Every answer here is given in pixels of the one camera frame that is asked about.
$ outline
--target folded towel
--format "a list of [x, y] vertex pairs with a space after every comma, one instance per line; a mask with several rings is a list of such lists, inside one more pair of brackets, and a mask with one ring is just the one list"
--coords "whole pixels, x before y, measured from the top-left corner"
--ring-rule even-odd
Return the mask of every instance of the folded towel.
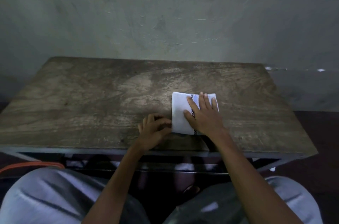
[[[189, 106], [187, 102], [187, 97], [190, 96], [193, 101], [199, 106], [199, 95], [196, 94], [186, 94], [186, 93], [179, 93], [174, 92], [172, 94], [172, 132], [181, 133], [181, 134], [188, 134], [188, 135], [201, 135], [199, 132], [194, 130], [186, 120], [184, 116], [184, 110], [189, 111], [193, 116], [193, 110]], [[208, 98], [211, 103], [212, 98], [217, 100], [215, 94], [208, 94]]]

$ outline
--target wooden table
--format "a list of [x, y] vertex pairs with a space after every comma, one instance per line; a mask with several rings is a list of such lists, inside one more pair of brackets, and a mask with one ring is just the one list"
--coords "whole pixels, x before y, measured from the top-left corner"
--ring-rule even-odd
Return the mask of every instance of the wooden table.
[[[279, 165], [317, 153], [262, 64], [53, 57], [0, 114], [1, 151], [123, 154], [144, 116], [171, 117], [171, 95], [216, 93], [247, 157]], [[218, 156], [199, 136], [171, 134], [150, 154]]]

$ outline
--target orange cable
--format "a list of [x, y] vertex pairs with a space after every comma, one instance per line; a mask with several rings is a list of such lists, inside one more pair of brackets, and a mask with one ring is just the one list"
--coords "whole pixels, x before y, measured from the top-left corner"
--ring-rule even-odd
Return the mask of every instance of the orange cable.
[[14, 163], [10, 164], [6, 167], [3, 167], [0, 169], [0, 173], [8, 170], [8, 169], [14, 169], [14, 168], [19, 168], [19, 167], [28, 167], [28, 166], [55, 166], [59, 167], [61, 169], [65, 169], [65, 166], [61, 163], [58, 162], [20, 162], [20, 163]]

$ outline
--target person's left arm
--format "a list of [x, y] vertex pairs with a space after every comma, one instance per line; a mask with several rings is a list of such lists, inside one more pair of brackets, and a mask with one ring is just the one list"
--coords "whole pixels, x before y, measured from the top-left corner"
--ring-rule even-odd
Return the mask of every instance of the person's left arm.
[[118, 224], [133, 173], [142, 155], [159, 144], [171, 128], [159, 128], [171, 124], [171, 120], [159, 114], [150, 114], [139, 124], [140, 136], [128, 149], [117, 170], [101, 195], [85, 216], [82, 224]]

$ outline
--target scratched wall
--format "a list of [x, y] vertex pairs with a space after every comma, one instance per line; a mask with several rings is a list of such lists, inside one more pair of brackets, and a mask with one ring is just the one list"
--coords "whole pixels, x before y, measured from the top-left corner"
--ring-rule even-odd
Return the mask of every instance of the scratched wall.
[[339, 0], [1, 0], [0, 22], [0, 101], [83, 56], [264, 63], [295, 110], [339, 111]]

